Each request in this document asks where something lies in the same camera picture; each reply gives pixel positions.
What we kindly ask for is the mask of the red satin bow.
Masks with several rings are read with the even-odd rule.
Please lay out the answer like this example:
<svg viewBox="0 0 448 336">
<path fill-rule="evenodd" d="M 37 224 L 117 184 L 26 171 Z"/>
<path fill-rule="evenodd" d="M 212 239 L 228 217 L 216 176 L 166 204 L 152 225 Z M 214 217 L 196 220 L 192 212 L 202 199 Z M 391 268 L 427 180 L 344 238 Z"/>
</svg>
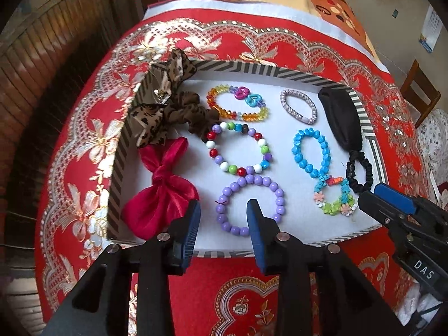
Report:
<svg viewBox="0 0 448 336">
<path fill-rule="evenodd" d="M 136 237 L 149 240 L 183 217 L 189 202 L 200 199 L 194 184 L 173 172 L 187 149 L 188 140 L 178 137 L 138 150 L 144 167 L 152 173 L 152 184 L 129 199 L 122 210 L 124 223 Z"/>
</svg>

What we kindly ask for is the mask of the red gold floral tablecloth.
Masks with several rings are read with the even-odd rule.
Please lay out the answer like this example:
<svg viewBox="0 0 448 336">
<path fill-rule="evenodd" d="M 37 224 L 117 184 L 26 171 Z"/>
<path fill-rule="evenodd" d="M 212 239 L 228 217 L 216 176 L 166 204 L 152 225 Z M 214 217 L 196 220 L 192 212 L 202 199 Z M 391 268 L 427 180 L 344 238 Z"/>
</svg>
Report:
<svg viewBox="0 0 448 336">
<path fill-rule="evenodd" d="M 36 282 L 49 321 L 65 295 L 107 245 L 114 160 L 128 106 L 151 64 L 182 49 L 191 59 L 227 61 L 255 74 L 344 84 L 373 124 L 389 183 L 433 197 L 429 171 L 405 101 L 391 74 L 341 28 L 306 12 L 265 2 L 172 0 L 107 52 L 62 129 L 39 204 Z"/>
</svg>

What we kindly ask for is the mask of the white floral fabric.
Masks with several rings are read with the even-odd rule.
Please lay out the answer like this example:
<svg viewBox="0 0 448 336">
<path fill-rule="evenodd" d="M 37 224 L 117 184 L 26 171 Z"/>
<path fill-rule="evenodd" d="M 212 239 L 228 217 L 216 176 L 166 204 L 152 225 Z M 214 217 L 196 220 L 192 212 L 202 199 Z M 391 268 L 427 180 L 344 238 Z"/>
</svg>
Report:
<svg viewBox="0 0 448 336">
<path fill-rule="evenodd" d="M 434 109 L 420 124 L 417 133 L 429 173 L 431 200 L 447 211 L 447 113 Z"/>
</svg>

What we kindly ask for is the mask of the white striped-edge tray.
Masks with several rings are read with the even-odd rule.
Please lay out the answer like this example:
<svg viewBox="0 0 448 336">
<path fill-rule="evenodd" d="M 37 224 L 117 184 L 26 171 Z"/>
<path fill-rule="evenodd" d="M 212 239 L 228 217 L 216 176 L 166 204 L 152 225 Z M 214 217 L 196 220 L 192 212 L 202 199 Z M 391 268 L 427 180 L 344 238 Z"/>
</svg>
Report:
<svg viewBox="0 0 448 336">
<path fill-rule="evenodd" d="M 160 86 L 163 62 L 155 64 L 145 74 L 144 80 L 137 84 L 131 107 L 140 103 L 164 102 L 157 97 Z M 273 153 L 273 164 L 262 176 L 269 176 L 276 181 L 286 193 L 286 214 L 279 226 L 282 230 L 297 236 L 305 244 L 325 246 L 367 234 L 377 228 L 379 223 L 356 209 L 349 217 L 343 215 L 326 215 L 313 201 L 313 189 L 316 179 L 299 168 L 294 160 L 293 139 L 299 129 L 312 127 L 326 137 L 330 148 L 329 173 L 334 177 L 345 176 L 349 154 L 343 150 L 332 135 L 326 120 L 323 106 L 318 99 L 318 92 L 323 88 L 335 88 L 347 92 L 358 111 L 361 122 L 363 151 L 373 165 L 374 185 L 387 183 L 386 168 L 381 155 L 377 136 L 374 133 L 368 115 L 358 98 L 358 94 L 346 85 L 331 80 L 305 74 L 288 68 L 266 66 L 261 64 L 227 62 L 227 61 L 193 61 L 196 74 L 183 82 L 181 90 L 198 93 L 205 104 L 207 92 L 219 84 L 243 85 L 252 92 L 262 95 L 269 110 L 268 119 L 261 123 L 249 123 L 249 127 L 260 130 L 266 136 L 266 142 Z M 280 103 L 283 90 L 298 90 L 305 93 L 317 106 L 318 118 L 312 125 L 303 124 L 289 115 Z M 121 217 L 122 207 L 140 190 L 151 185 L 152 173 L 144 168 L 138 158 L 135 145 L 138 129 L 136 120 L 126 118 L 115 152 L 114 166 L 109 187 L 109 206 L 107 215 L 107 240 L 125 246 L 143 243 L 135 237 Z M 252 256 L 250 239 L 232 236 L 222 230 L 216 220 L 217 197 L 220 190 L 231 182 L 236 182 L 230 174 L 224 174 L 218 165 L 209 158 L 207 147 L 185 127 L 176 127 L 169 137 L 185 136 L 188 138 L 188 151 L 175 167 L 178 174 L 196 186 L 200 195 L 202 209 L 199 232 L 194 247 L 194 255 L 208 258 L 231 258 Z M 217 146 L 223 150 L 237 165 L 249 165 L 263 157 L 258 154 L 257 144 L 246 138 L 237 139 L 234 132 L 227 133 L 217 140 Z M 268 190 L 257 190 L 252 186 L 244 193 L 237 193 L 228 208 L 228 217 L 236 226 L 246 226 L 246 200 L 258 199 L 260 207 L 271 214 L 275 210 L 273 195 Z"/>
</svg>

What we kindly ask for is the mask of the black fabric pouch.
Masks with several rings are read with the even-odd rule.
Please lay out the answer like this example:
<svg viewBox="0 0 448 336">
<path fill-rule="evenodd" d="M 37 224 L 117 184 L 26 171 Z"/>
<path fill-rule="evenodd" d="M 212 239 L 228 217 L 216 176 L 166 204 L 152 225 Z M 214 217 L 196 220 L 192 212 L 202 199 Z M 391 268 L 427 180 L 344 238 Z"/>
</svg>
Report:
<svg viewBox="0 0 448 336">
<path fill-rule="evenodd" d="M 361 123 L 350 95 L 343 90 L 325 87 L 318 93 L 318 98 L 339 145 L 347 152 L 361 151 Z"/>
</svg>

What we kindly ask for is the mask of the wooden chair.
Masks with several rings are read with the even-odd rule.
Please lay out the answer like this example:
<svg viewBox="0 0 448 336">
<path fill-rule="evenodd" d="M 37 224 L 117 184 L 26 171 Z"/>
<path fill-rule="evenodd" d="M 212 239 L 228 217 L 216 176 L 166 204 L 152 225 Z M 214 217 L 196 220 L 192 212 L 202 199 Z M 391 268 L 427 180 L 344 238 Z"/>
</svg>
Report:
<svg viewBox="0 0 448 336">
<path fill-rule="evenodd" d="M 419 114 L 415 121 L 416 128 L 429 116 L 441 98 L 440 92 L 428 79 L 417 60 L 412 63 L 400 92 L 405 101 Z"/>
</svg>

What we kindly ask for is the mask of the leopard print bow scrunchie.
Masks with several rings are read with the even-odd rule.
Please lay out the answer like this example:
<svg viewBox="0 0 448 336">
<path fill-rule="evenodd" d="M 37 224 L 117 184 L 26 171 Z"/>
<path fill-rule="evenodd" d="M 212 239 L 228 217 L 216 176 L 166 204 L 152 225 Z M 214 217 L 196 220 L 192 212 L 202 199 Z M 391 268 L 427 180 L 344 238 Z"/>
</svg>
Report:
<svg viewBox="0 0 448 336">
<path fill-rule="evenodd" d="M 177 124 L 187 124 L 191 134 L 207 140 L 211 127 L 220 122 L 219 112 L 204 107 L 197 93 L 180 90 L 180 85 L 196 72 L 196 67 L 183 50 L 171 52 L 166 67 L 162 69 L 159 87 L 162 102 L 141 103 L 129 111 L 130 117 L 141 126 L 137 148 L 165 144 L 170 127 Z"/>
</svg>

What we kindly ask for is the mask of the wall calendar poster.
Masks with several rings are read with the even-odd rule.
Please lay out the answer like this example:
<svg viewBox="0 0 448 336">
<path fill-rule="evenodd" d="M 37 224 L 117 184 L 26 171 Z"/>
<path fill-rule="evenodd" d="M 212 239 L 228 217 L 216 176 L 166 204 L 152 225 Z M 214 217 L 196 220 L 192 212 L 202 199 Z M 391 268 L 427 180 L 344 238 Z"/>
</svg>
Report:
<svg viewBox="0 0 448 336">
<path fill-rule="evenodd" d="M 443 27 L 442 20 L 434 8 L 429 5 L 419 37 L 420 44 L 428 53 L 434 50 Z"/>
</svg>

